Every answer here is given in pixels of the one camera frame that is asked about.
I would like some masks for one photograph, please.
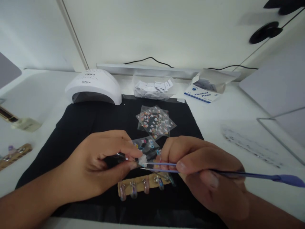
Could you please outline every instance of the hand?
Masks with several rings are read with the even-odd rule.
[[[207,209],[242,220],[248,217],[249,201],[244,178],[227,178],[209,169],[244,171],[241,162],[216,145],[189,136],[168,138],[161,154],[162,162],[177,163],[176,169],[186,174],[185,183],[195,198]],[[162,169],[174,167],[162,165]]]
[[[107,169],[103,159],[119,152],[141,157],[142,152],[123,130],[93,133],[84,139],[70,157],[54,169],[54,183],[64,203],[86,200],[104,193],[120,182],[136,162],[125,161]]]

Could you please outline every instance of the white wall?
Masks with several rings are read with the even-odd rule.
[[[260,68],[266,61],[289,49],[295,43],[305,39],[305,10],[294,18],[278,36],[266,40],[266,44],[256,50],[249,58],[240,63],[244,66]],[[255,70],[237,68],[241,72],[239,80],[252,74]]]
[[[239,64],[261,46],[248,42],[257,29],[272,21],[283,26],[297,13],[280,16],[264,9],[266,2],[64,0],[90,68],[149,56],[178,68]]]
[[[1,0],[0,52],[20,68],[85,70],[56,0]]]

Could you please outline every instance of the alcohol pad box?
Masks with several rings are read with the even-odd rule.
[[[192,79],[184,94],[211,103],[224,93],[228,82],[235,80],[240,75],[240,72],[204,68]]]

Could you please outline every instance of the uv nail lamp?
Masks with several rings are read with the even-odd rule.
[[[104,101],[120,105],[122,102],[119,83],[102,69],[90,69],[79,74],[67,85],[65,93],[72,103]]]

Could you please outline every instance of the nail polish bottle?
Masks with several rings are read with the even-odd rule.
[[[5,121],[12,123],[12,129],[21,129],[27,132],[34,132],[41,127],[41,124],[31,118],[21,118],[14,116],[12,113],[0,106],[0,117]]]

